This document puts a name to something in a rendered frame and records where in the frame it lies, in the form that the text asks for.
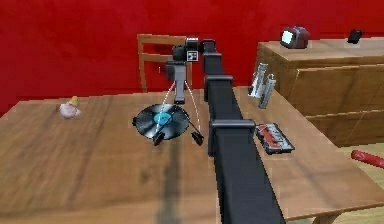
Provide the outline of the black phonograph record blue label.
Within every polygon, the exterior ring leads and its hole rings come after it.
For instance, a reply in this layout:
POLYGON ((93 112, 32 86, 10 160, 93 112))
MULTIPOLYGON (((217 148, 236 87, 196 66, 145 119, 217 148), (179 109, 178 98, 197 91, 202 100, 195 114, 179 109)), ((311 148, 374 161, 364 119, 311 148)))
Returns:
POLYGON ((133 122, 137 131, 152 139, 163 133, 165 140, 180 136, 189 127, 186 111, 173 104, 154 104, 143 109, 133 122))

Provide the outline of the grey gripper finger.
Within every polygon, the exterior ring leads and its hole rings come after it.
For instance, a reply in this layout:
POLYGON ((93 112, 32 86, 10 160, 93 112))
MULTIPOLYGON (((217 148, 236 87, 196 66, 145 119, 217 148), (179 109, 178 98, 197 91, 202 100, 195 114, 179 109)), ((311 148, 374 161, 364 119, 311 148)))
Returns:
POLYGON ((164 127, 164 125, 167 123, 167 121, 165 121, 164 123, 162 123, 162 118, 163 118, 163 110, 164 110, 164 105, 169 97, 169 94, 171 93, 172 89, 175 87, 175 83, 172 83, 172 85, 170 86, 170 88, 168 89, 166 95, 165 95, 165 98, 161 104, 161 109, 160 109, 160 115, 158 116, 158 120, 157 120, 157 126, 156 126, 156 133, 155 135, 153 136, 152 140, 153 140, 153 144, 155 146, 158 146, 161 141, 163 140, 163 137, 164 137, 164 134, 161 132, 162 128, 164 127))
POLYGON ((194 95, 192 93, 192 90, 190 89, 189 85, 187 82, 184 82, 184 85, 185 87, 187 88, 190 96, 191 96, 191 99, 192 99, 192 102, 193 102, 193 106, 194 106, 194 109, 195 109, 195 115, 196 115, 196 121, 197 121, 197 125, 194 125, 191 121, 191 119, 188 119, 188 122, 189 124, 192 126, 192 128, 194 129, 194 131, 191 133, 191 136, 192 138, 194 139, 194 141, 196 142, 196 144, 198 146, 201 146, 204 142, 204 136, 202 135, 201 133, 201 125, 200 125, 200 116, 199 116, 199 111, 197 109, 197 105, 196 105, 196 102, 195 102, 195 98, 194 98, 194 95))

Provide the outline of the small black box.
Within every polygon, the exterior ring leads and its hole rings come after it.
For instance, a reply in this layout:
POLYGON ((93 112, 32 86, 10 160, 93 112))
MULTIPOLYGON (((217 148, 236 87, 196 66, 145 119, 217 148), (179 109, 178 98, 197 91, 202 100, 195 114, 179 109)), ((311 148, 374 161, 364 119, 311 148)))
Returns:
POLYGON ((356 30, 356 29, 353 29, 351 32, 350 32, 350 35, 347 39, 347 42, 348 43, 351 43, 351 44, 357 44, 360 40, 360 38, 362 37, 363 35, 363 31, 362 30, 356 30))

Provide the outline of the brown wooden chest of drawers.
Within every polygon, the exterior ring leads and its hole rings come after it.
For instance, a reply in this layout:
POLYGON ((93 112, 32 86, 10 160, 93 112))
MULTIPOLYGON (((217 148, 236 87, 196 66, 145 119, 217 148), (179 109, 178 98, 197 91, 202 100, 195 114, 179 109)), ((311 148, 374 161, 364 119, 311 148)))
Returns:
POLYGON ((320 39, 305 49, 260 42, 275 89, 338 147, 384 142, 384 37, 320 39))

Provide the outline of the red baseball bat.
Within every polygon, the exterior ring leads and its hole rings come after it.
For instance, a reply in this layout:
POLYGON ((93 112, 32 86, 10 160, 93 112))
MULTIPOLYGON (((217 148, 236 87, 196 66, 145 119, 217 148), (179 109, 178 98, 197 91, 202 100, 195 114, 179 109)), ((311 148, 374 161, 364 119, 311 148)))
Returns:
POLYGON ((351 158, 375 167, 384 169, 384 158, 369 154, 360 150, 353 150, 351 152, 351 158))

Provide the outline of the pink and yellow lump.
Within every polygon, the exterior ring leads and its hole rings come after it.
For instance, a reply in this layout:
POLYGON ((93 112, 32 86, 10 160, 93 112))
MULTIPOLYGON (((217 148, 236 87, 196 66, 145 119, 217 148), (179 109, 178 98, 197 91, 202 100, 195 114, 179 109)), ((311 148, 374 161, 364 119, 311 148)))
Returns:
POLYGON ((78 105, 78 97, 73 96, 68 102, 59 106, 59 112, 65 119, 72 119, 81 114, 78 105))

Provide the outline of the red and black flat box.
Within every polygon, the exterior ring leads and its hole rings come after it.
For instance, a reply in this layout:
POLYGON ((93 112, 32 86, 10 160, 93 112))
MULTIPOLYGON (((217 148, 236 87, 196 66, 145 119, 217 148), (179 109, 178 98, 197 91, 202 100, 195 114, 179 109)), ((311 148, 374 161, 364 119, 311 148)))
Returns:
POLYGON ((268 155, 291 153, 295 149, 276 123, 258 124, 255 134, 268 155))

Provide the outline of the brown wooden chair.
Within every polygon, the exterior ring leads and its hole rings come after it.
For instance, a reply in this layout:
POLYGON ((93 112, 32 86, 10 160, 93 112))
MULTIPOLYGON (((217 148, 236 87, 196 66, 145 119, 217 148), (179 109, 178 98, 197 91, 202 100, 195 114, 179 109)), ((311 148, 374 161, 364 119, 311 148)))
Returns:
POLYGON ((145 44, 154 45, 182 45, 185 42, 185 36, 169 36, 169 35, 153 35, 153 34, 138 34, 138 65, 141 80, 142 91, 146 93, 147 83, 145 75, 145 62, 165 63, 172 58, 169 54, 152 54, 144 51, 145 44))

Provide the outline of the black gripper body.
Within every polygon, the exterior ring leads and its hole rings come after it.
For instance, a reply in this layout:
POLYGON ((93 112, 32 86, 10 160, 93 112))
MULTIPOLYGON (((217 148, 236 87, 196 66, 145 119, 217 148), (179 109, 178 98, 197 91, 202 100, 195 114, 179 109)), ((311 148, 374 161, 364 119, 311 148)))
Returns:
POLYGON ((172 47, 172 58, 166 61, 168 80, 175 82, 175 104, 184 104, 184 84, 186 81, 186 50, 183 45, 172 47))

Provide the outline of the small dark red television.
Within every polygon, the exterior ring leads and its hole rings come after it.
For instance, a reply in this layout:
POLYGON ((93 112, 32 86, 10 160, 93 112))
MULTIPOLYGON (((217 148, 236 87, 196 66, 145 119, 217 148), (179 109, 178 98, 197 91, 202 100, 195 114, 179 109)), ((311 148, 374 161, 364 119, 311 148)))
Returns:
POLYGON ((281 35, 280 44, 288 49, 305 49, 310 33, 304 27, 288 27, 281 35))

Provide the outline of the brown wooden table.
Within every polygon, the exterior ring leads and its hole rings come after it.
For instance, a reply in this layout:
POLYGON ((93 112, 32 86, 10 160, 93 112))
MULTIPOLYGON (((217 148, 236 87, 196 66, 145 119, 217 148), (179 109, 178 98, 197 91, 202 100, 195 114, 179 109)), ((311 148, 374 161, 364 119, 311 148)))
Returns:
MULTIPOLYGON (((260 109, 244 88, 242 114, 277 123, 294 145, 263 164, 287 220, 332 224, 384 206, 384 189, 273 95, 260 109)), ((84 97, 66 120, 52 100, 22 101, 0 117, 0 224, 219 224, 214 165, 189 135, 154 147, 132 126, 161 93, 84 97)))

